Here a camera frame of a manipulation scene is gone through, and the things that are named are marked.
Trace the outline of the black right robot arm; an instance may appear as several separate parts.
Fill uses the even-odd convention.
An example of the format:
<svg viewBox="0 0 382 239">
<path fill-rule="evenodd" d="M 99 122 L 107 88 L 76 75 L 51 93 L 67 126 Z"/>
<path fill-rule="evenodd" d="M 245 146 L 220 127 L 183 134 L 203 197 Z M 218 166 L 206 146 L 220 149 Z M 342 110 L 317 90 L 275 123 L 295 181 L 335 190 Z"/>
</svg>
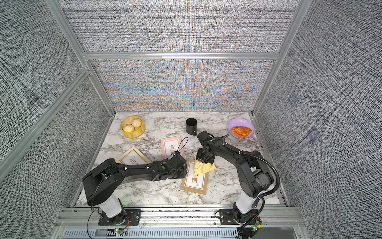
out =
<svg viewBox="0 0 382 239">
<path fill-rule="evenodd" d="M 240 224 L 249 222 L 260 214 L 259 201 L 264 201 L 278 191 L 281 180 L 276 168 L 258 151 L 247 152 L 226 142 L 228 136 L 214 137 L 207 131 L 197 135 L 201 148 L 196 159 L 202 163 L 214 164 L 216 157 L 221 157 L 235 166 L 242 193 L 233 204 L 233 218 Z"/>
</svg>

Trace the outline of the yellow microfibre cloth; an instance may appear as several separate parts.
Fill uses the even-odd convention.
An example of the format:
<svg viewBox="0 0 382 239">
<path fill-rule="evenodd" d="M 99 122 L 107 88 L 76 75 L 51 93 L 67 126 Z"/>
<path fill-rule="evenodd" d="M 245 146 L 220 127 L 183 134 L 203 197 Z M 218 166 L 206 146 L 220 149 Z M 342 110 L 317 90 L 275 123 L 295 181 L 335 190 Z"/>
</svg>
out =
<svg viewBox="0 0 382 239">
<path fill-rule="evenodd" d="M 197 153 L 194 153 L 195 162 L 194 162 L 194 174 L 195 175 L 204 175 L 208 172 L 214 171 L 217 167 L 211 163 L 202 163 L 197 160 Z"/>
</svg>

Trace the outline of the wooden picture frame deer print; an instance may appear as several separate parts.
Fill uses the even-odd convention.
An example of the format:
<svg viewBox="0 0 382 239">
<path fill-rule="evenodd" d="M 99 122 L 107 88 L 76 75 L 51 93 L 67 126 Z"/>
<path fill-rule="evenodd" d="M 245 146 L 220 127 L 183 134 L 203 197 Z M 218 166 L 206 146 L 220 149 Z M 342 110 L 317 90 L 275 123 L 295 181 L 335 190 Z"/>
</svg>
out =
<svg viewBox="0 0 382 239">
<path fill-rule="evenodd" d="M 187 174 L 182 181 L 181 190 L 205 195 L 207 193 L 207 185 L 209 174 L 197 175 L 194 172 L 195 161 L 187 160 Z"/>
</svg>

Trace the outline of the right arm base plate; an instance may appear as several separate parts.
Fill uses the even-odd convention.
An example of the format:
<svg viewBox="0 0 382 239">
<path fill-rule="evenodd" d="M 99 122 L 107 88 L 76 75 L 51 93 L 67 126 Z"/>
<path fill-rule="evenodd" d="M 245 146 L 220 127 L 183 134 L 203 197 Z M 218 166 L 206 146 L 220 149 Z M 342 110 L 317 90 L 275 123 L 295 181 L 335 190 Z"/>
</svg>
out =
<svg viewBox="0 0 382 239">
<path fill-rule="evenodd" d="M 246 214 L 242 214 L 234 209 L 220 209 L 218 218 L 222 225 L 243 225 L 250 219 L 253 219 L 253 221 L 251 221 L 249 225 L 261 225 L 262 220 L 260 217 L 257 216 L 255 218 L 257 213 L 257 209 L 253 209 Z"/>
</svg>

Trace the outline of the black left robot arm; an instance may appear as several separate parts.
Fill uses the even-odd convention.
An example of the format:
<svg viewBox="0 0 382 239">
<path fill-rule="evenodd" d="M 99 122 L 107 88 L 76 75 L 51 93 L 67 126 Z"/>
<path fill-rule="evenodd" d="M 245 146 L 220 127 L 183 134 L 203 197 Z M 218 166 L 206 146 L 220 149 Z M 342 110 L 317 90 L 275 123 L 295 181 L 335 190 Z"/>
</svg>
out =
<svg viewBox="0 0 382 239">
<path fill-rule="evenodd" d="M 138 165 L 117 163 L 115 159 L 110 158 L 83 177 L 83 187 L 87 204 L 101 208 L 108 218 L 113 219 L 123 211 L 120 201 L 113 194 L 121 184 L 183 179 L 186 174 L 187 163 L 180 154 L 175 154 L 169 159 Z"/>
</svg>

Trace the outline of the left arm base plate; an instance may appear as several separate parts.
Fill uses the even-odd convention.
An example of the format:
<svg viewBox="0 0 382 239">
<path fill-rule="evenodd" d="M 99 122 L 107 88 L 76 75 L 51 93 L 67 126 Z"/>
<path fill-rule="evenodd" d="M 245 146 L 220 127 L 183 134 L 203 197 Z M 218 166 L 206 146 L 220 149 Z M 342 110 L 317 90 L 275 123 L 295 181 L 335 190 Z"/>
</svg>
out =
<svg viewBox="0 0 382 239">
<path fill-rule="evenodd" d="M 125 210 L 113 218 L 107 217 L 105 212 L 102 212 L 98 221 L 99 226 L 138 226 L 141 218 L 141 210 Z"/>
</svg>

